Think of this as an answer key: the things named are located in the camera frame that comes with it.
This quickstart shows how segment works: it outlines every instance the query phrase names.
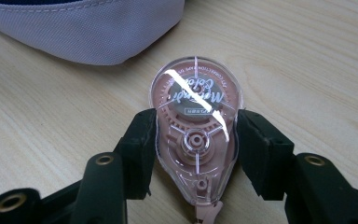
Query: gray bag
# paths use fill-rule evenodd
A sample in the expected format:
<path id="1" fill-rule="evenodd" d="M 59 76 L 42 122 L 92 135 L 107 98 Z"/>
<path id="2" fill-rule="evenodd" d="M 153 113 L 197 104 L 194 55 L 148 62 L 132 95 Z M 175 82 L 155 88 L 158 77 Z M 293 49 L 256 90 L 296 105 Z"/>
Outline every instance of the gray bag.
<path id="1" fill-rule="evenodd" d="M 182 18 L 185 0 L 0 0 L 0 32 L 66 60 L 122 63 Z"/>

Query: wooden surface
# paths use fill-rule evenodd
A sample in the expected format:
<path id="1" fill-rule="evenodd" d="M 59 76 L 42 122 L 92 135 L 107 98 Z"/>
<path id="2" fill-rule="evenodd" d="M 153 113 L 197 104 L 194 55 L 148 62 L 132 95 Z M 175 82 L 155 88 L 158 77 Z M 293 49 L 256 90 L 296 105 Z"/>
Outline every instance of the wooden surface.
<path id="1" fill-rule="evenodd" d="M 186 1 L 181 22 L 117 66 L 70 63 L 0 33 L 0 194 L 42 197 L 111 151 L 164 64 L 202 55 L 237 77 L 246 107 L 330 159 L 358 188 L 358 0 Z M 130 223 L 191 223 L 193 207 L 156 162 L 152 197 L 129 201 Z M 236 167 L 216 223 L 286 223 Z"/>

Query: clamp jaw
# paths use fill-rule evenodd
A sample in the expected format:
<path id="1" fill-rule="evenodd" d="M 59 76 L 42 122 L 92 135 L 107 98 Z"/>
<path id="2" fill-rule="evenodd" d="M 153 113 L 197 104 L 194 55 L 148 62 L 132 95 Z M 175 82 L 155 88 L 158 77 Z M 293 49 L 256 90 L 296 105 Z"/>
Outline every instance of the clamp jaw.
<path id="1" fill-rule="evenodd" d="M 264 200 L 283 200 L 289 223 L 358 223 L 358 190 L 328 159 L 293 154 L 265 118 L 240 109 L 239 162 Z M 156 110 L 140 112 L 114 152 L 92 157 L 83 179 L 40 199 L 35 189 L 0 195 L 0 223 L 127 223 L 126 200 L 144 199 L 155 159 Z"/>

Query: correction tape dispenser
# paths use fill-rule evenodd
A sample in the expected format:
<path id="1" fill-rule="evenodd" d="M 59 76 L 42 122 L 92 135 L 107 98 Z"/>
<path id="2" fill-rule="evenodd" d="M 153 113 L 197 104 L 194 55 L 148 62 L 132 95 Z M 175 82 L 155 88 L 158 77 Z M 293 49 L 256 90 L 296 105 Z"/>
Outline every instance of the correction tape dispenser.
<path id="1" fill-rule="evenodd" d="M 182 58 L 158 72 L 149 100 L 158 114 L 160 164 L 196 207 L 197 223 L 214 223 L 238 156 L 233 128 L 242 98 L 237 80 L 218 62 Z"/>

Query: wood grain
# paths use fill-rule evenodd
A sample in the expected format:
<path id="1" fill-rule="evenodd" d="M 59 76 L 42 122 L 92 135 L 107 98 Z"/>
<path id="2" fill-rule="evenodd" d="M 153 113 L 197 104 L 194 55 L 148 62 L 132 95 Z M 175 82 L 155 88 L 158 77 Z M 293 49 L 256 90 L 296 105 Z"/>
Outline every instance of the wood grain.
<path id="1" fill-rule="evenodd" d="M 183 19 L 117 66 L 70 63 L 0 33 L 0 194 L 30 187 L 46 197 L 111 151 L 149 107 L 160 67 L 202 55 L 239 80 L 245 105 L 296 144 L 330 159 L 358 188 L 358 0 L 186 1 Z M 130 223 L 191 223 L 156 162 L 152 197 L 130 201 Z M 264 202 L 236 167 L 216 223 L 286 223 L 283 202 Z"/>

